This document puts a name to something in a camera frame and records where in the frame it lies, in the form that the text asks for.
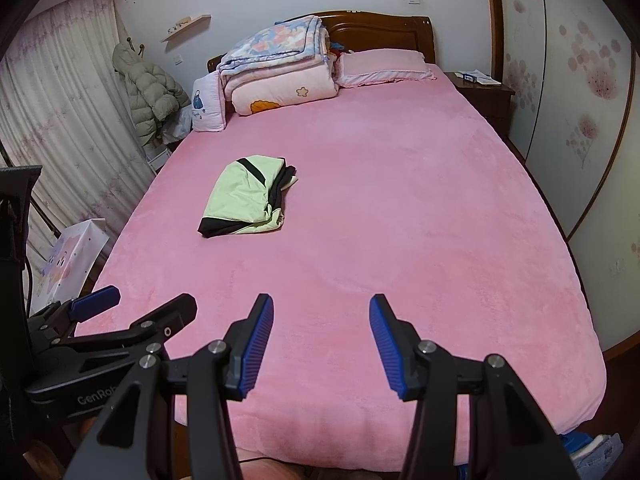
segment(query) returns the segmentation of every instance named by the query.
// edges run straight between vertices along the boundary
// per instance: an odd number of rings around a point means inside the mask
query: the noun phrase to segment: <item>floating shelf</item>
[[[193,25],[195,25],[196,23],[199,22],[203,22],[204,20],[210,20],[211,19],[211,15],[210,14],[203,14],[201,16],[198,16],[197,18],[193,18],[189,23],[187,23],[186,25],[183,25],[181,28],[179,28],[178,30],[176,30],[175,32],[172,32],[171,34],[169,34],[166,38],[164,38],[164,40],[162,40],[160,43],[164,43],[165,41],[169,41],[172,40],[175,36],[177,36],[178,34],[180,34],[181,32],[184,32],[185,30],[187,30],[188,28],[191,28]]]

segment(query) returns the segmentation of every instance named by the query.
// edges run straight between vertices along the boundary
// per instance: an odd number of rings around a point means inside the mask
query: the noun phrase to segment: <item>puffer jacket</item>
[[[128,44],[113,50],[113,67],[125,77],[131,118],[140,146],[148,143],[172,113],[191,104],[182,87],[158,65],[143,61]]]

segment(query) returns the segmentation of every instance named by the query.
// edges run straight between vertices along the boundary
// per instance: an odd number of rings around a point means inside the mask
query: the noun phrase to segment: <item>pink bed sheet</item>
[[[120,289],[120,305],[78,334],[126,328],[188,292],[198,316],[167,343],[185,356],[268,292],[260,376],[230,412],[239,447],[288,462],[401,468],[415,406],[386,382],[367,317],[377,292],[454,355],[503,354],[558,432],[591,418],[606,373],[564,241],[524,169],[433,69],[437,80],[342,89],[189,135],[98,280]],[[253,154],[298,168],[282,229],[202,238],[218,175]],[[457,463],[468,441],[460,398]]]

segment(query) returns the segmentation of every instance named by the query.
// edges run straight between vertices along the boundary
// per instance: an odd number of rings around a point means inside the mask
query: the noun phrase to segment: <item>wooden nightstand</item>
[[[453,72],[445,72],[467,101],[480,112],[503,139],[509,137],[511,124],[511,96],[515,94],[507,85],[481,85],[464,81]]]

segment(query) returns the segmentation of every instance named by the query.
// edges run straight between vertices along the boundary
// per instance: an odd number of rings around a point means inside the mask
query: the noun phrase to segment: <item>wardrobe door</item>
[[[606,350],[640,330],[640,58],[624,136],[569,245]]]
[[[545,0],[502,0],[505,85],[515,90],[509,138],[522,156],[529,151],[545,72]]]
[[[602,0],[545,5],[545,81],[527,167],[568,235],[620,135],[632,54]]]

